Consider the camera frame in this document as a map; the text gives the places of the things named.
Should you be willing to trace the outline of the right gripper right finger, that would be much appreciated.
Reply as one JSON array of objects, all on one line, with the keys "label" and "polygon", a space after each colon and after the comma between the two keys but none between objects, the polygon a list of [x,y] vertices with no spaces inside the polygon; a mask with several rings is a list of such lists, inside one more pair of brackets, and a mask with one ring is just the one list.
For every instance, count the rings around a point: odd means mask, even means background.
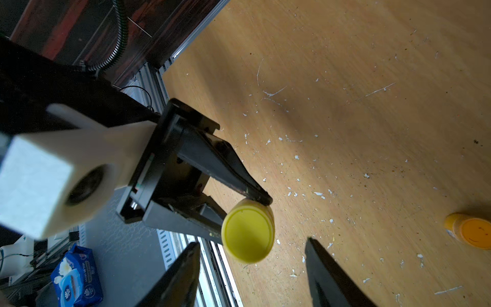
[{"label": "right gripper right finger", "polygon": [[375,305],[318,240],[308,238],[305,254],[313,306]]}]

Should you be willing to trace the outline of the yellow paint jar front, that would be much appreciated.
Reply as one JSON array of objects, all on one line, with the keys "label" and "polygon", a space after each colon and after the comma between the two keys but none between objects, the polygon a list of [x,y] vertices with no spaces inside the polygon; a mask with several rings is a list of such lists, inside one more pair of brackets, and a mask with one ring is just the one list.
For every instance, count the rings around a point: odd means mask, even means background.
[{"label": "yellow paint jar front", "polygon": [[450,214],[444,220],[449,235],[474,248],[490,250],[490,221],[466,214]]}]

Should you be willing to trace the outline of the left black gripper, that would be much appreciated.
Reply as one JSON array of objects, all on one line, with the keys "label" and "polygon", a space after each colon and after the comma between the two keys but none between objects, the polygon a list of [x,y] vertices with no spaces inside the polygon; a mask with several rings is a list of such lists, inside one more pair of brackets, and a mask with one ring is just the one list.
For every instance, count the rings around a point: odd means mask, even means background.
[{"label": "left black gripper", "polygon": [[217,128],[197,110],[171,99],[116,208],[121,220],[220,244],[226,213],[203,192],[210,177],[247,199],[271,205],[272,197],[233,147],[209,134]]}]

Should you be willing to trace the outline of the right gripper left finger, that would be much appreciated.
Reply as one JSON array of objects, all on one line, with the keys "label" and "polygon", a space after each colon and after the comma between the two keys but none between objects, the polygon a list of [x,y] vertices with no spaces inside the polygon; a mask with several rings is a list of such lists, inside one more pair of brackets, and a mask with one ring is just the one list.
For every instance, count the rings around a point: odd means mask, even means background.
[{"label": "right gripper left finger", "polygon": [[199,285],[200,244],[191,242],[136,306],[194,306]]}]

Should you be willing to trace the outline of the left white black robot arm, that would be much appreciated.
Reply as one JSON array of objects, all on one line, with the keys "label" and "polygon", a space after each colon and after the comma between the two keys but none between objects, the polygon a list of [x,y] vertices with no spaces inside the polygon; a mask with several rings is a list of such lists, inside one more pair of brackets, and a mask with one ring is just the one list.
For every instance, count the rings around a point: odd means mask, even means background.
[{"label": "left white black robot arm", "polygon": [[1,40],[1,224],[44,240],[92,219],[117,189],[125,223],[221,243],[215,179],[265,209],[218,123],[177,99],[157,114],[107,81]]}]

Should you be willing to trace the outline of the yellow paint jar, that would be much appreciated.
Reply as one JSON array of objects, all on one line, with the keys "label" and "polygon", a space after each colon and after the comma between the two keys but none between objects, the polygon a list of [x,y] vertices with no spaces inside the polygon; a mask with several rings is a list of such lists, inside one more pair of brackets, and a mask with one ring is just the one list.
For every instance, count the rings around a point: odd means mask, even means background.
[{"label": "yellow paint jar", "polygon": [[450,214],[444,220],[449,235],[474,248],[490,250],[490,221],[466,214]]},{"label": "yellow paint jar", "polygon": [[222,223],[222,246],[235,260],[255,264],[271,252],[275,232],[271,208],[244,198],[232,208]]}]

